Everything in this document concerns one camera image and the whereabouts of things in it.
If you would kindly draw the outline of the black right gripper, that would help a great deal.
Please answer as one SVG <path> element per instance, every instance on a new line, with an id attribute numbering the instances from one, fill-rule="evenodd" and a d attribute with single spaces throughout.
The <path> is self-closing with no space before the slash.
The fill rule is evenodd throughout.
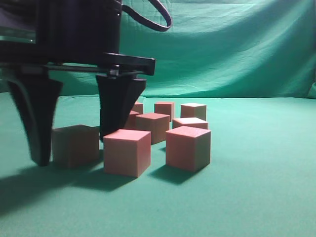
<path id="1" fill-rule="evenodd" d="M 119 53 L 122 2 L 119 0 L 36 0 L 35 43 L 3 40 L 2 64 L 78 63 L 102 71 L 155 72 L 155 60 Z"/>

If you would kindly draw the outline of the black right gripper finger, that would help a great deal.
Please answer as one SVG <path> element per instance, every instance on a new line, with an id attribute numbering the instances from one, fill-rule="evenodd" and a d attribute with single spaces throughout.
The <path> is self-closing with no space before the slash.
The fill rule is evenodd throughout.
<path id="1" fill-rule="evenodd" d="M 146 80 L 132 75 L 118 78 L 96 76 L 100 99 L 100 140 L 124 128 L 135 102 L 146 88 Z"/>
<path id="2" fill-rule="evenodd" d="M 6 84 L 26 132 L 31 160 L 47 166 L 54 112 L 63 83 L 49 79 L 46 73 L 13 73 Z"/>

